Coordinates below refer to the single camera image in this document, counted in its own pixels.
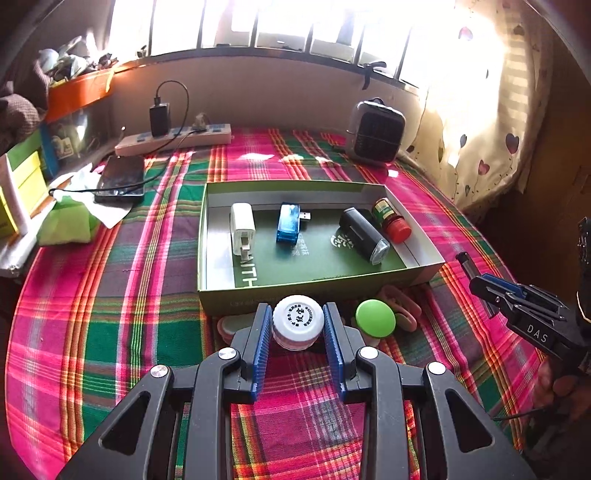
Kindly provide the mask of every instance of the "jar lid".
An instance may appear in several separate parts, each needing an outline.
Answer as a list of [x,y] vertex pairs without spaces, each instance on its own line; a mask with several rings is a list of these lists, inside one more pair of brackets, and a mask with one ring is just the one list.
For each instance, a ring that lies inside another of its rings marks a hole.
[[392,309],[380,300],[365,300],[355,312],[357,326],[366,335],[384,338],[396,327],[396,318]]
[[386,234],[395,244],[404,243],[412,232],[413,230],[403,217],[397,218],[386,228]]
[[316,341],[323,328],[322,308],[310,297],[286,297],[273,310],[273,336],[288,350],[305,350]]
[[255,313],[245,313],[222,317],[217,321],[217,331],[226,343],[231,343],[238,330],[252,326],[255,315]]

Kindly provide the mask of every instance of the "red cap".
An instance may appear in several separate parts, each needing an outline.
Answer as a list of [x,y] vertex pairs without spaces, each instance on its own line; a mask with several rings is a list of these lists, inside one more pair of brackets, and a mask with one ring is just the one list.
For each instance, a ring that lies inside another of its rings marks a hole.
[[412,232],[413,230],[404,218],[397,218],[386,228],[386,234],[395,244],[404,243]]

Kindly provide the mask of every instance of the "smartphone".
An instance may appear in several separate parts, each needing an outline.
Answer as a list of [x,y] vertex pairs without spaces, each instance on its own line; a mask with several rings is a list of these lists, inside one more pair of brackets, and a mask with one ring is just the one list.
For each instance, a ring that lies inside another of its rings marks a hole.
[[142,183],[145,178],[144,158],[141,155],[119,157],[111,155],[103,170],[98,189],[95,192],[97,203],[141,202],[144,199],[144,185],[122,188],[125,185]]

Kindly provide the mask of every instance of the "blue gripper pad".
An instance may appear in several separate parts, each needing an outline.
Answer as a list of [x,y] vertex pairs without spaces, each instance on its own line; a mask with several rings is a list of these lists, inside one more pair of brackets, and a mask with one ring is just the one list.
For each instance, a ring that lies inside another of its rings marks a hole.
[[328,305],[324,305],[322,309],[324,311],[324,345],[329,359],[330,374],[337,395],[343,401],[345,399],[345,362],[336,339],[335,324]]
[[272,316],[273,311],[271,310],[271,307],[267,305],[262,320],[261,333],[255,350],[255,358],[252,363],[251,395],[255,401],[258,399],[259,393],[262,392],[263,383],[265,381],[265,371],[267,370],[267,360],[269,358],[269,345],[271,343]]
[[523,290],[521,289],[521,287],[519,285],[511,283],[510,281],[506,281],[503,278],[499,278],[494,275],[491,275],[490,273],[483,273],[482,278],[484,278],[485,280],[488,280],[490,282],[493,282],[494,284],[500,286],[501,288],[503,288],[506,291],[509,291],[509,292],[515,294],[515,296],[520,299],[525,298],[525,294],[523,293]]

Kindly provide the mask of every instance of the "curtain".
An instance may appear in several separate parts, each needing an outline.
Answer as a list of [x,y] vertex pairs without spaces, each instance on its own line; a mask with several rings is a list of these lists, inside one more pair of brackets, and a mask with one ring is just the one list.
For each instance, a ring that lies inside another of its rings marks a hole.
[[401,157],[477,222],[509,188],[525,189],[552,35],[521,0],[457,0],[438,23],[424,112]]

